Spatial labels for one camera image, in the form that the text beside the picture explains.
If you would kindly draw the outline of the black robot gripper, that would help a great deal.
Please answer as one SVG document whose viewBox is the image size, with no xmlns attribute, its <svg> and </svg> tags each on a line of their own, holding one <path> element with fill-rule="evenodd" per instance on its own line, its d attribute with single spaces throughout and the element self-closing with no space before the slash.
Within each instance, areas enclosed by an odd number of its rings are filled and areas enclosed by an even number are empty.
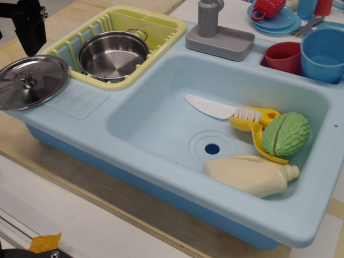
<svg viewBox="0 0 344 258">
<path fill-rule="evenodd" d="M 48 14 L 38 0 L 1 3 L 1 17 L 12 20 L 15 33 L 27 56 L 35 56 L 47 42 L 45 19 Z"/>
</svg>

